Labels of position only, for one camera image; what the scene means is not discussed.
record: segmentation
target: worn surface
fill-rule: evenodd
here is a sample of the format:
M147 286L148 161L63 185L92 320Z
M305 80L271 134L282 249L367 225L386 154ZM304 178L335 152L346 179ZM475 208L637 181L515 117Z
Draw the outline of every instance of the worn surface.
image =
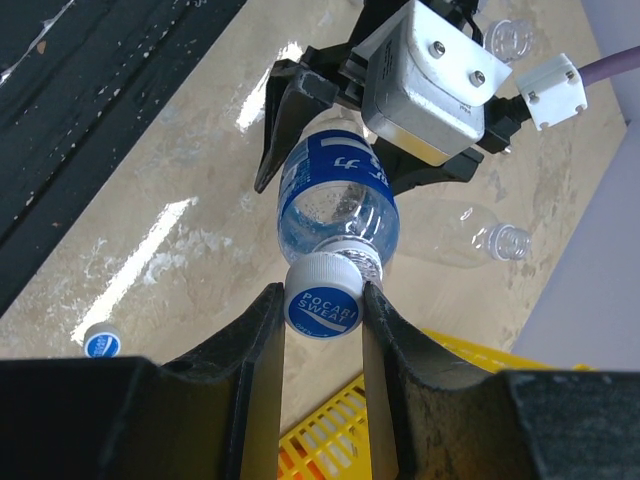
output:
M346 40L359 8L346 0L249 2L5 314L0 355L79 355L74 340L109 319L123 332L124 353L166 361L228 324L268 282L283 280L277 182L253 193L268 69L307 44ZM579 0L496 1L485 14L534 22L536 51L516 74L559 52L578 65L598 58ZM504 93L515 93L512 79ZM405 318L511 347L624 133L608 83L589 90L589 105L541 134L525 125L514 153L488 156L470 184L398 197L402 234L385 294ZM528 228L531 256L456 270L406 255L419 251L428 228L421 200L429 196L482 203ZM318 342L287 331L283 428L361 369L359 333Z

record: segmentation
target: screw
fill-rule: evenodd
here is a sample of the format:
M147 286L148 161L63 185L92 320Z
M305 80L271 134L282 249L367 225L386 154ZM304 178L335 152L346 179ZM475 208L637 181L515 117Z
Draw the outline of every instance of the screw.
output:
M444 55L444 52L446 52L446 50L442 42L438 42L436 40L429 46L429 53L431 53L431 56L434 58L440 58L442 55Z
M476 70L471 75L469 75L469 80L471 80L471 83L474 87L480 87L484 85L485 82L484 73L482 73L480 70Z

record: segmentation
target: yellow plastic crate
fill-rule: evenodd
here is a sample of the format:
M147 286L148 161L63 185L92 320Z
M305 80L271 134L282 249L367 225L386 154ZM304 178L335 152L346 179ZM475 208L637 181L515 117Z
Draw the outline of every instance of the yellow plastic crate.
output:
M495 373L504 368L547 369L543 363L423 330L460 358ZM280 439L278 479L366 480L371 478L364 376L334 395Z

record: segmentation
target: bottle label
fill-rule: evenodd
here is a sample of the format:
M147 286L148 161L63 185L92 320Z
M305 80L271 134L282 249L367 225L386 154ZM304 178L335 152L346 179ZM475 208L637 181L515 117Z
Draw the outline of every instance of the bottle label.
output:
M120 339L111 333L93 335L86 343L88 357L115 357L120 352Z
M293 297L287 314L293 328L316 338L344 335L360 320L358 303L348 293L333 287L300 292Z
M369 144L355 133L326 130L301 142L285 163L280 181L280 215L302 192L321 183L346 181L381 193L396 208L389 180Z

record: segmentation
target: table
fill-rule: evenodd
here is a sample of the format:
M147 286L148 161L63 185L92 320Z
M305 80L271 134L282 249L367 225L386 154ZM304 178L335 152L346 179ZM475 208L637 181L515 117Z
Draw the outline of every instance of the table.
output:
M360 8L356 0L249 2L4 315L0 357L80 355L82 325L110 320L123 353L164 362L283 281L277 182L261 196L252 188L266 78L276 58L344 41ZM560 52L577 65L599 56L579 0L493 2L485 14L533 22L537 46L516 75ZM513 77L500 93L515 94ZM402 233L386 295L420 327L509 350L624 131L604 82L589 89L582 115L542 133L526 124L513 153L487 156L470 184L398 197ZM532 254L476 270L406 255L425 228L426 197L491 207L532 232ZM283 430L362 369L358 333L324 342L288 331L286 342Z

